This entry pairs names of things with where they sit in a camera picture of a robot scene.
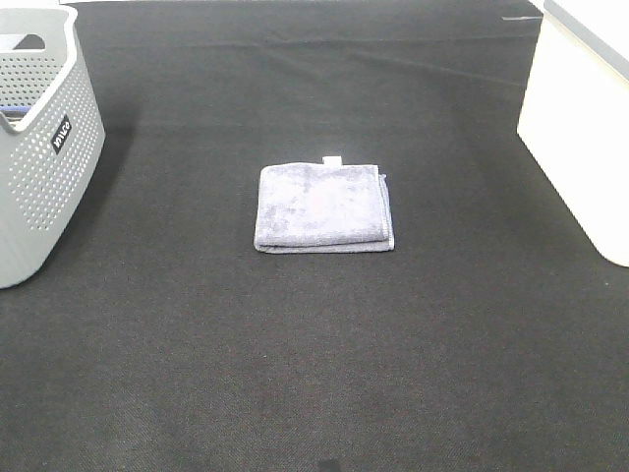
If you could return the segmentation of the lavender towel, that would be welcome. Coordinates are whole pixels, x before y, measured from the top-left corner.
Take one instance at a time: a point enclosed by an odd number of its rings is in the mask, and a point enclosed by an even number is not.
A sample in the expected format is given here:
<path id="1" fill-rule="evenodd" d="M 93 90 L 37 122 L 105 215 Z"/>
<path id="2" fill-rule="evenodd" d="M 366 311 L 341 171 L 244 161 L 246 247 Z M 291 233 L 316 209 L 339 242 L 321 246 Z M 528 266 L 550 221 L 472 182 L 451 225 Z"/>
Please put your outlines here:
<path id="1" fill-rule="evenodd" d="M 395 248 L 386 175 L 374 164 L 264 167 L 259 174 L 254 247 L 268 254 L 356 254 Z"/>

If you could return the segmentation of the black fabric table mat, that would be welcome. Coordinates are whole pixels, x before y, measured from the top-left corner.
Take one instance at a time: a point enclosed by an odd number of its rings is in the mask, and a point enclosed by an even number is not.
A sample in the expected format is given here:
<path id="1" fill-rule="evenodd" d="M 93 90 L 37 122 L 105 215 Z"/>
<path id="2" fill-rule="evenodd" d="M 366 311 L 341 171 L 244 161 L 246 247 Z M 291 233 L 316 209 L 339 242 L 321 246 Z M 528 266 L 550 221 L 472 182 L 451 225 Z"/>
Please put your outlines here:
<path id="1" fill-rule="evenodd" d="M 526 1 L 81 3 L 106 131 L 1 294 L 5 471 L 624 471 L 628 271 L 516 133 Z M 253 246 L 264 166 L 386 175 L 383 254 Z"/>

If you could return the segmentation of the grey perforated laundry basket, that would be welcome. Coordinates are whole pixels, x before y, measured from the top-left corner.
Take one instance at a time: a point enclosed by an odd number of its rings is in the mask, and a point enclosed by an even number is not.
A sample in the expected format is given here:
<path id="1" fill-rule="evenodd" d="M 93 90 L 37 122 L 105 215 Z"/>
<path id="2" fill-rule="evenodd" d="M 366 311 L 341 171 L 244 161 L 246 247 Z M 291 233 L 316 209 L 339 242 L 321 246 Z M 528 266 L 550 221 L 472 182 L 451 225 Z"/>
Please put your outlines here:
<path id="1" fill-rule="evenodd" d="M 100 157 L 105 131 L 75 23 L 76 9 L 5 3 L 4 34 L 34 35 L 40 48 L 1 54 L 1 286 L 34 275 L 56 245 Z"/>

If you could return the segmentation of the white storage box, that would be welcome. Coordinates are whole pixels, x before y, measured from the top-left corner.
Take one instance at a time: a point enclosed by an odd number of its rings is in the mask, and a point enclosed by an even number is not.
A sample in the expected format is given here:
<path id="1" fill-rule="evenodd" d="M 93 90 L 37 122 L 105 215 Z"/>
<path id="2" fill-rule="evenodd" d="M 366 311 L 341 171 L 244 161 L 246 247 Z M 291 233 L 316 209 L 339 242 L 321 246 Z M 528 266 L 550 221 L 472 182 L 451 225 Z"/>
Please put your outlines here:
<path id="1" fill-rule="evenodd" d="M 628 4 L 546 1 L 517 132 L 597 251 L 628 264 Z"/>

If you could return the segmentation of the blue towel in basket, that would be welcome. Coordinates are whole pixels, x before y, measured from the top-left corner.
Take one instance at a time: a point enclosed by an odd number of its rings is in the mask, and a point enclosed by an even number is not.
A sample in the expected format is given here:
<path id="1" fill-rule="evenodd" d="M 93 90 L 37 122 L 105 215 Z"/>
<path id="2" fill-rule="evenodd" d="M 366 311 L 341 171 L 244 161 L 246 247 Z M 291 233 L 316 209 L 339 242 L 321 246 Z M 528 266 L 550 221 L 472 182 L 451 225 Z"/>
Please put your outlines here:
<path id="1" fill-rule="evenodd" d="M 22 105 L 1 105 L 0 112 L 4 115 L 8 120 L 21 120 L 23 119 L 30 111 L 29 106 Z"/>

